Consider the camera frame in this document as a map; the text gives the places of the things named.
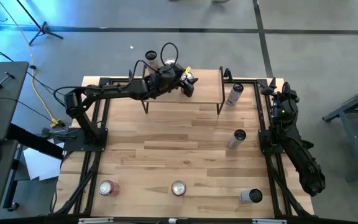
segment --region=metal bracket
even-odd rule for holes
[[[101,152],[104,151],[104,147],[107,141],[107,135],[109,130],[107,128],[99,128],[100,141],[97,144],[84,144],[84,131],[79,128],[69,128],[69,136],[74,136],[74,140],[66,141],[65,151],[80,151],[80,152]]]
[[[273,146],[270,142],[270,131],[269,130],[259,130],[259,144],[260,150],[264,156],[271,156],[275,153],[285,153],[284,148],[281,145]]]
[[[114,217],[107,218],[80,218],[78,224],[89,224],[89,223],[112,223],[114,222]]]
[[[267,80],[266,80],[265,78],[256,79],[256,82],[257,82],[262,88],[268,87]]]
[[[287,224],[286,220],[253,219],[253,224]]]

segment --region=mounting plate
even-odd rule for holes
[[[74,140],[65,141],[64,150],[73,152],[102,152],[106,147],[107,135],[109,130],[107,128],[99,128],[100,131],[100,142],[96,144],[84,144],[84,132],[79,128],[69,128],[67,136],[75,136]]]

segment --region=yellow cable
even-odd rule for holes
[[[12,21],[15,23],[15,25],[17,26],[17,28],[20,30],[20,32],[22,33],[24,40],[27,43],[27,46],[29,48],[30,51],[30,57],[31,57],[31,65],[34,64],[34,56],[32,53],[32,49],[30,46],[29,41],[27,40],[27,38],[25,37],[23,30],[19,27],[19,25],[17,25],[17,22],[13,19],[12,15],[8,12],[8,10],[5,8],[4,4],[0,1],[1,6],[5,9],[6,13],[9,15],[9,17],[12,19]],[[35,85],[34,85],[34,69],[31,69],[31,85],[32,85],[32,89],[34,90],[35,94],[38,96],[38,99],[40,99],[41,103],[43,104],[45,110],[48,112],[50,119],[52,120],[52,124],[50,125],[51,128],[54,128],[56,125],[58,125],[59,120],[55,119],[52,115],[52,113],[49,111],[48,106],[45,104],[44,100],[42,99],[42,97],[39,95]]]

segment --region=tripod leg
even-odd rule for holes
[[[37,38],[38,35],[40,35],[40,33],[41,33],[41,30],[38,30],[37,34],[30,40],[30,42],[29,42],[30,45],[35,41],[35,38]]]
[[[57,38],[63,40],[63,37],[62,37],[62,36],[57,35],[57,34],[55,34],[54,32],[50,32],[50,31],[49,31],[47,22],[44,22],[44,25],[42,26],[42,28],[44,28],[44,32],[45,32],[46,34],[52,35],[52,36],[54,36],[54,37],[57,37]]]

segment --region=yellow tag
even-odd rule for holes
[[[190,70],[191,70],[190,66],[189,66],[189,67],[187,67],[187,68],[186,68],[186,70],[185,70],[185,75],[187,75],[187,73],[189,73],[189,72],[190,72]]]

